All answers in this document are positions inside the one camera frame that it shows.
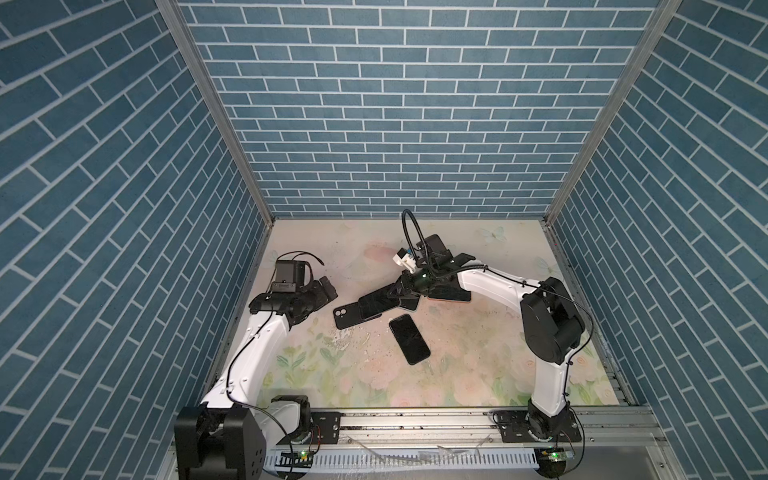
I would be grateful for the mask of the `black phone case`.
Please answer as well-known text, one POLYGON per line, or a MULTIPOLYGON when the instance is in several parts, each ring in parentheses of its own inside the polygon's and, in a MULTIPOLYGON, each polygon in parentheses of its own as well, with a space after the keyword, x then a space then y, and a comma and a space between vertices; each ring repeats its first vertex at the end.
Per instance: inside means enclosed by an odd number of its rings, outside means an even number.
MULTIPOLYGON (((394 308, 400 308, 407 311, 416 311, 418 304, 419 298, 401 299, 397 301, 396 305, 390 307, 389 309, 392 310, 394 308)), ((333 311, 333 315, 336 328, 338 330, 344 330, 379 318, 381 313, 371 314, 365 317, 361 310, 360 303, 354 302, 336 308, 333 311)))

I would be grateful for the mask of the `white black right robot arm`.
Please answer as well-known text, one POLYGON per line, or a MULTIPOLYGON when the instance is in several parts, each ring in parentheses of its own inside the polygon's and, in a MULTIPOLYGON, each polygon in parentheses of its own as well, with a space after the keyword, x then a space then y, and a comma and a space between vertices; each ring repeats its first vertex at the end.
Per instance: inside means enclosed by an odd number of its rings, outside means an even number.
POLYGON ((529 432, 538 441, 557 437, 570 418, 570 367, 584 348, 581 339, 587 330, 564 284, 554 277, 532 280, 501 272, 469 254, 455 256, 438 235, 423 234, 409 209, 402 211, 401 223, 407 246, 393 261, 403 271, 388 295, 468 302, 475 293, 519 312, 526 345, 535 357, 529 432))

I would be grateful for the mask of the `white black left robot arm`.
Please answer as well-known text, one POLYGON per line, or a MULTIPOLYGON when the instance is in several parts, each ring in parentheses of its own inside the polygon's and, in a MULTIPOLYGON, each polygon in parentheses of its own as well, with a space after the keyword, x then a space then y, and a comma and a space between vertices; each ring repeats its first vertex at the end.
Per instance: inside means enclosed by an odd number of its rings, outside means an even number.
POLYGON ((325 276, 278 286, 249 304, 245 335, 202 401, 180 410, 174 424, 180 479, 258 479, 269 450, 310 431, 305 396, 256 405, 266 374, 292 327, 338 297, 325 276))

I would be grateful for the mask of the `aluminium corner post right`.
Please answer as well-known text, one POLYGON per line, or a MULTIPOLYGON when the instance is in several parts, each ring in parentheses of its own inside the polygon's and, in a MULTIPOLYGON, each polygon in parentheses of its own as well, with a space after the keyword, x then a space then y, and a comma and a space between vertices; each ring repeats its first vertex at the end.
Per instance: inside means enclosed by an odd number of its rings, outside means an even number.
POLYGON ((563 211, 568 198, 574 191, 579 179, 591 163, 597 147, 605 138, 611 123, 618 114, 618 111, 629 95, 631 88, 638 79, 643 67, 648 62, 656 45, 660 41, 681 3, 681 0, 662 0, 658 2, 637 45, 629 55, 626 65, 609 93, 605 105, 597 115, 592 129, 585 137, 579 153, 574 158, 574 161, 565 175, 560 188, 557 190, 552 203, 546 210, 542 221, 542 226, 545 229, 550 230, 554 228, 556 219, 563 211))

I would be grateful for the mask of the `aluminium corner post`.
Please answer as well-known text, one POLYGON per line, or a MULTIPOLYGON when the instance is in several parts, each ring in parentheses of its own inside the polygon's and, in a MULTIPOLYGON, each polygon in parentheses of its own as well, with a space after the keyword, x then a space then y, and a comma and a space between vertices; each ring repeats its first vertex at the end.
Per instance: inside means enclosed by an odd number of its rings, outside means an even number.
POLYGON ((629 55, 626 65, 609 93, 605 105, 597 115, 592 129, 585 137, 579 153, 574 158, 574 161, 565 175, 560 188, 557 190, 552 203, 546 210, 542 221, 542 226, 545 229, 550 230, 554 228, 556 219, 563 211, 568 198, 574 191, 579 179, 591 163, 597 147, 605 138, 611 123, 618 114, 618 111, 629 95, 631 88, 638 79, 643 67, 648 62, 656 45, 660 41, 681 3, 681 0, 662 0, 658 2, 637 45, 629 55))
POLYGON ((274 216, 257 184, 253 169, 206 68, 179 3, 171 0, 157 0, 156 4, 203 101, 208 107, 227 150, 254 200, 257 210, 263 217, 267 228, 271 229, 274 224, 274 216))

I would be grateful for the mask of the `aluminium corner post left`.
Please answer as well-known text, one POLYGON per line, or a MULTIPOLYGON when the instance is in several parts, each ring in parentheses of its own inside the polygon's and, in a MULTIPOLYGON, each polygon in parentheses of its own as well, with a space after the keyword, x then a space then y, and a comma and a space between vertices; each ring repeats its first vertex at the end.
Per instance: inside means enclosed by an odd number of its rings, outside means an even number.
POLYGON ((254 200, 257 210, 263 217, 267 228, 271 229, 274 224, 274 216, 257 184, 253 169, 206 68, 179 3, 171 0, 157 0, 156 4, 203 101, 208 107, 227 150, 254 200))

